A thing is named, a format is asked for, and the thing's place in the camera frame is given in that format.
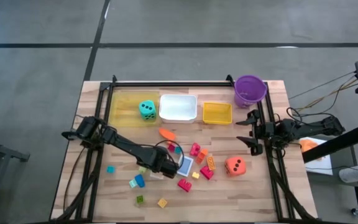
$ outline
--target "white bowl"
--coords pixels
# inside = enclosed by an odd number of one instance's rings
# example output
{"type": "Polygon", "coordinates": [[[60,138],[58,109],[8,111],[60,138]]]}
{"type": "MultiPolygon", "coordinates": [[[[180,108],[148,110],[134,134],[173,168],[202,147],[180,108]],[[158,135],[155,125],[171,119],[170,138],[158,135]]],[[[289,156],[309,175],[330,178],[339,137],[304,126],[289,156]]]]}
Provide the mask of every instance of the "white bowl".
{"type": "Polygon", "coordinates": [[[197,97],[162,95],[159,115],[164,123],[193,123],[197,117],[197,97]]]}

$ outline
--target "orange die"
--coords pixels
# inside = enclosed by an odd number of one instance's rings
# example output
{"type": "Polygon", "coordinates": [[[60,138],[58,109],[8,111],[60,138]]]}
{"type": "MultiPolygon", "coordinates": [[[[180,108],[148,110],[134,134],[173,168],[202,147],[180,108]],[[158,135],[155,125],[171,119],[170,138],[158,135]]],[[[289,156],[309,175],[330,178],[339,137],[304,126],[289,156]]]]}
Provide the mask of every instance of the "orange die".
{"type": "Polygon", "coordinates": [[[239,156],[226,159],[224,166],[230,177],[245,174],[247,171],[246,162],[239,156]]]}

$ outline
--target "white container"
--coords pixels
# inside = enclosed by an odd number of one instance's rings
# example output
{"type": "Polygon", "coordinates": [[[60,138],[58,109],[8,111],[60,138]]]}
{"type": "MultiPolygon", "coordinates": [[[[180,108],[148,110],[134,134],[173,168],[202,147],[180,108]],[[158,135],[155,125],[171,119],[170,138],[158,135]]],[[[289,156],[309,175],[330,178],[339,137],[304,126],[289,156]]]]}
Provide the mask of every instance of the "white container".
{"type": "Polygon", "coordinates": [[[339,171],[339,177],[345,183],[353,183],[358,181],[358,166],[351,168],[341,169],[339,171]]]}
{"type": "Polygon", "coordinates": [[[193,123],[197,117],[197,97],[162,95],[159,115],[164,123],[193,123]]]}

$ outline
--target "yellow tray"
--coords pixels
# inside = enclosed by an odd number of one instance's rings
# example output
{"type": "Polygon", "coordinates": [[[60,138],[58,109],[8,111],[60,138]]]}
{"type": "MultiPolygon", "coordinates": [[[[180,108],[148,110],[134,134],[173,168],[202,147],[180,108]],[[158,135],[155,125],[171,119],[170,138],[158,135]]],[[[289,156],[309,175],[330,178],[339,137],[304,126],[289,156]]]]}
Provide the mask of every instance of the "yellow tray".
{"type": "Polygon", "coordinates": [[[204,103],[203,121],[207,124],[231,124],[232,109],[230,103],[204,103]]]}
{"type": "Polygon", "coordinates": [[[159,126],[158,116],[160,94],[157,91],[119,91],[114,92],[111,99],[109,125],[113,127],[150,127],[159,126]],[[156,119],[144,121],[139,112],[139,103],[152,100],[157,112],[156,119]]]}

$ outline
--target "teal die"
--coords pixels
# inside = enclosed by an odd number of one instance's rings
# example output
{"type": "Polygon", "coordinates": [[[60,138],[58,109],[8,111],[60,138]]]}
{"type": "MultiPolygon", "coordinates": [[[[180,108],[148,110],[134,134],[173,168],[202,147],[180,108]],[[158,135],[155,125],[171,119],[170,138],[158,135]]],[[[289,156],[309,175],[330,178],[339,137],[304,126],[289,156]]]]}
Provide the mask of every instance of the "teal die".
{"type": "Polygon", "coordinates": [[[145,100],[143,102],[140,102],[139,111],[142,115],[142,119],[145,121],[150,121],[157,117],[154,102],[151,100],[145,100]]]}

